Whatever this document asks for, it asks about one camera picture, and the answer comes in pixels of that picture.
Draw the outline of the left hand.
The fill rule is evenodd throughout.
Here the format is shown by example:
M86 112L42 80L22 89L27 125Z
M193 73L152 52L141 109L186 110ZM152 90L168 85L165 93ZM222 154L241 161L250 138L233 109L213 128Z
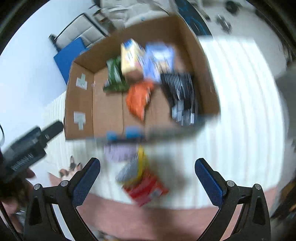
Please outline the left hand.
M1 187L1 202L10 220L16 226L20 223L15 213L28 205L30 192L33 189L33 185L27 178L34 177L35 173L31 169L27 169L24 179L16 177L10 183L6 183Z

